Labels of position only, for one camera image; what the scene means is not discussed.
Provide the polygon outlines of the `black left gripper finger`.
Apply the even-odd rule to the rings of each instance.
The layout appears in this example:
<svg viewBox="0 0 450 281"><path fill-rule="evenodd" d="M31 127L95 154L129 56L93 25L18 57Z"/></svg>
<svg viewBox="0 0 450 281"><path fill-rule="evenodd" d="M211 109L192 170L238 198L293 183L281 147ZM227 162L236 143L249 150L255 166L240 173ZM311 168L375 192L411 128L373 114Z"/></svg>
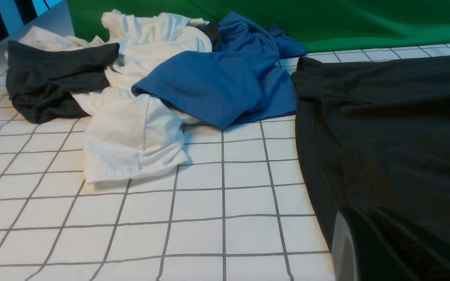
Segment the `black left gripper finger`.
<svg viewBox="0 0 450 281"><path fill-rule="evenodd" d="M343 208L332 263L337 281L450 281L450 244L390 209Z"/></svg>

